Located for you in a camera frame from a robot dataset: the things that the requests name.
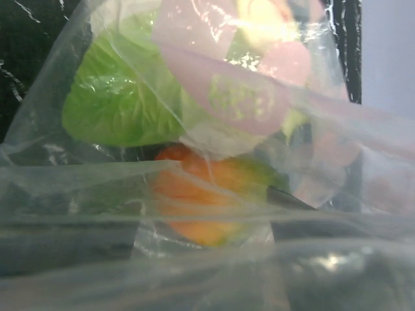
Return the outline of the clear zip top bag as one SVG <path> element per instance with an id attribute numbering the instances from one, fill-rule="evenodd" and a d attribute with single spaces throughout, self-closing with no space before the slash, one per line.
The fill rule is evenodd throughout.
<path id="1" fill-rule="evenodd" d="M 1 144 L 2 310 L 413 310 L 414 122 L 349 101 L 321 1 L 290 1 L 311 53 L 294 127 L 248 156 L 289 178 L 258 210 L 166 217 L 152 182 L 178 141 L 71 137 L 62 109 L 122 2 L 81 1 Z M 191 148 L 206 159 L 211 152 Z"/>

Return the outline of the fake mango orange green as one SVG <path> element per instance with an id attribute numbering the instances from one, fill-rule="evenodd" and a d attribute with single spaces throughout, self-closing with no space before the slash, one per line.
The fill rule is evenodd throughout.
<path id="1" fill-rule="evenodd" d="M 178 162 L 153 179 L 157 208 L 166 217 L 238 216 L 258 210 L 270 186 L 288 190 L 289 178 L 246 155 L 206 159 L 183 144 L 161 150 L 157 161 Z"/>

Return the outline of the fake green cabbage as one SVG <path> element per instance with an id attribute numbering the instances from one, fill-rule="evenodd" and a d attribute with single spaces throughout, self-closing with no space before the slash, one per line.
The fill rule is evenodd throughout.
<path id="1" fill-rule="evenodd" d="M 285 91 L 303 87 L 311 53 L 290 1 L 122 2 L 93 39 L 62 109 L 81 141 L 181 142 L 233 157 L 294 127 Z"/>

